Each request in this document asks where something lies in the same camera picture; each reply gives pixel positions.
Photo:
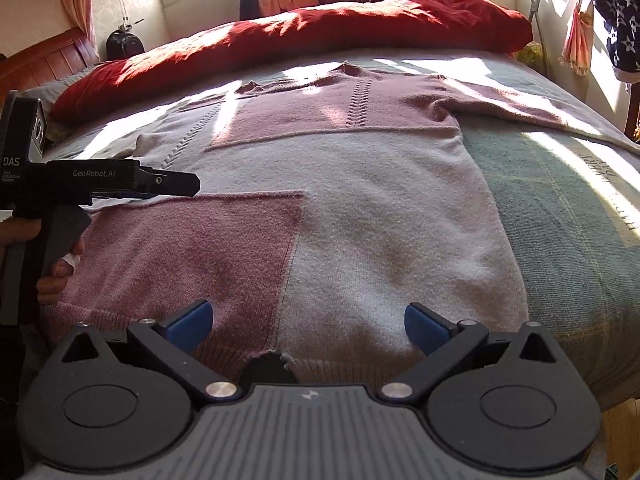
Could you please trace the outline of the person's left hand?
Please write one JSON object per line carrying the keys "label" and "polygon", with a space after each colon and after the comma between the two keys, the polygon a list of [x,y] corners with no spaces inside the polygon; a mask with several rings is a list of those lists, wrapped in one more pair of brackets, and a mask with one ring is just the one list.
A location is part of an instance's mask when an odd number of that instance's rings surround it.
{"label": "person's left hand", "polygon": [[[17,244],[35,240],[41,231],[41,221],[9,217],[1,221],[1,260],[6,251]],[[74,275],[76,266],[85,250],[84,239],[80,236],[73,243],[66,243],[61,249],[43,243],[43,255],[38,262],[38,281],[34,291],[40,306],[56,304]]]}

